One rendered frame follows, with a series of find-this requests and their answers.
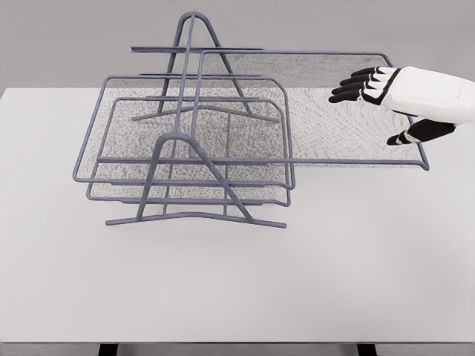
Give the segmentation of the white black-fingered right robot hand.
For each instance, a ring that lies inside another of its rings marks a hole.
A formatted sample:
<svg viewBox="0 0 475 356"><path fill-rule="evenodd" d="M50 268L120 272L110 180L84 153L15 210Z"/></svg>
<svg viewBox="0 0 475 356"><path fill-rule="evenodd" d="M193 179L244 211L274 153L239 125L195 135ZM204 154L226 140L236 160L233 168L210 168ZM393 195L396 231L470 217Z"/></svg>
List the white black-fingered right robot hand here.
<svg viewBox="0 0 475 356"><path fill-rule="evenodd" d="M351 74L331 91L328 101L364 101L393 112L418 117L389 146L428 142L460 126L459 94L465 79L417 67L369 67Z"/></svg>

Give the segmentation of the grey mesh folder tray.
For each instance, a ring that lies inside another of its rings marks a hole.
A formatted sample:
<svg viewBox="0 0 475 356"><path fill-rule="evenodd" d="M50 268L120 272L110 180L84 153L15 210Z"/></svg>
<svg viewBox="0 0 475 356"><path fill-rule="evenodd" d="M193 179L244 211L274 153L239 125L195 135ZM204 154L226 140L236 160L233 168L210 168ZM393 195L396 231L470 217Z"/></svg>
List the grey mesh folder tray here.
<svg viewBox="0 0 475 356"><path fill-rule="evenodd" d="M429 169L420 144L390 147L386 140L413 123L410 116L365 102L331 104L330 91L356 70L390 67L385 53L290 50L205 50L203 78L228 76L281 100L289 116L292 157L299 163L414 165Z"/></svg>
<svg viewBox="0 0 475 356"><path fill-rule="evenodd" d="M178 151L180 141L167 142L162 156L169 151ZM219 166L219 172L228 181L233 191L245 205L289 204L291 189L279 185L255 185L255 178L283 177L281 168L238 168ZM112 172L122 175L118 183L89 182L88 196L93 200L112 200L134 204L143 192L143 183L148 173L148 165L133 168L131 165L112 165ZM225 198L224 190L214 181L205 165L165 165L157 166L156 182L150 190L150 198L156 204L216 204Z"/></svg>
<svg viewBox="0 0 475 356"><path fill-rule="evenodd" d="M157 138L174 130L181 78L171 74L105 79L83 142L74 178L118 183L112 165L147 166ZM282 101L251 87L244 92L228 76L186 77L179 129L193 136L216 166L281 168L282 178L255 178L255 185L295 185L289 116ZM173 165L197 158L180 142L166 159Z"/></svg>

